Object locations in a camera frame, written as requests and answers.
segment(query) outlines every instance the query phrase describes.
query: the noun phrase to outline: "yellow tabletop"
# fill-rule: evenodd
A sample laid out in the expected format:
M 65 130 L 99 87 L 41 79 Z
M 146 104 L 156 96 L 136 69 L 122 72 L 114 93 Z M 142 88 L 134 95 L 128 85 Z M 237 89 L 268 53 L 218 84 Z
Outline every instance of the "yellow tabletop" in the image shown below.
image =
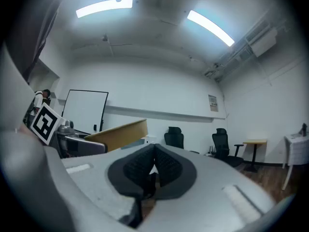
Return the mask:
M 267 143 L 267 139 L 248 139 L 247 141 L 243 142 L 243 144 L 247 145 L 264 145 Z

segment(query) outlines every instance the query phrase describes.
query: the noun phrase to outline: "whiteboard frame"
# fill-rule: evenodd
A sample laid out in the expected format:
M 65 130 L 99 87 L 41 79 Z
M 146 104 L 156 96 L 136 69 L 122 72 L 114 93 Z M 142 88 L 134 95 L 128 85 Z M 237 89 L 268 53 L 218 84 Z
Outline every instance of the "whiteboard frame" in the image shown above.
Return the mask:
M 82 89 L 70 89 L 69 92 L 68 92 L 68 95 L 67 95 L 67 98 L 66 98 L 66 102 L 64 103 L 64 107 L 63 107 L 63 110 L 62 110 L 62 113 L 61 113 L 61 116 L 63 116 L 63 112 L 64 112 L 64 109 L 66 108 L 66 103 L 67 103 L 67 100 L 68 100 L 68 97 L 69 97 L 69 94 L 70 94 L 70 91 L 85 91 L 85 92 L 97 92 L 97 93 L 106 93 L 106 99 L 105 99 L 105 103 L 104 103 L 104 107 L 103 107 L 103 111 L 102 111 L 102 116 L 101 116 L 101 121 L 100 121 L 100 129 L 99 131 L 102 131 L 102 127 L 103 127 L 103 115 L 104 115 L 104 110 L 105 110 L 105 105 L 106 105 L 106 101 L 107 101 L 107 97 L 108 97 L 108 92 L 104 92 L 104 91 L 95 91 L 95 90 L 82 90 Z

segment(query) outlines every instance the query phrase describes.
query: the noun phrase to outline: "ceiling light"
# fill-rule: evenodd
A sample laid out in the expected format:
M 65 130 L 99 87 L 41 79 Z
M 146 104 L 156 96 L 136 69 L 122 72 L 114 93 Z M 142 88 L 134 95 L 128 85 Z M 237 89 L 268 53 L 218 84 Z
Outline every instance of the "ceiling light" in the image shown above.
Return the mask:
M 91 5 L 88 5 L 84 8 L 81 8 L 76 11 L 77 17 L 83 17 L 85 15 L 93 14 L 105 10 L 114 10 L 114 9 L 130 9 L 132 8 L 133 0 L 121 0 L 117 2 L 116 0 L 108 0 L 103 2 L 97 2 Z
M 231 46 L 232 44 L 234 44 L 233 39 L 226 32 L 224 32 L 216 24 L 214 24 L 212 21 L 202 16 L 201 14 L 191 10 L 188 15 L 188 19 L 201 25 L 202 27 L 206 28 L 210 32 L 212 32 L 214 35 L 219 37 L 228 46 Z

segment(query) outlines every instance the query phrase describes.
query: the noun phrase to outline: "whiteboard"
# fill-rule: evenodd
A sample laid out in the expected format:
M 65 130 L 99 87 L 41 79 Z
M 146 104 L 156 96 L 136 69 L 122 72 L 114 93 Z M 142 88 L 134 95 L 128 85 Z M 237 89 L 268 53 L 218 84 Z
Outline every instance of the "whiteboard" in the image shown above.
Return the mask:
M 108 92 L 70 89 L 62 117 L 73 121 L 75 130 L 90 134 L 99 132 L 107 96 Z

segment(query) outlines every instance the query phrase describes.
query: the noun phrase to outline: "chair seat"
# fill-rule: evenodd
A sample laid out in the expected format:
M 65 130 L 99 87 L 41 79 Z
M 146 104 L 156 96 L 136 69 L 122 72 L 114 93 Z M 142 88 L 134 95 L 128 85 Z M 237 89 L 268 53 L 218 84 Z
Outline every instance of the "chair seat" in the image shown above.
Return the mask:
M 224 162 L 226 162 L 228 165 L 232 167 L 237 167 L 242 164 L 243 158 L 241 157 L 233 157 L 233 156 L 227 156 L 223 159 Z

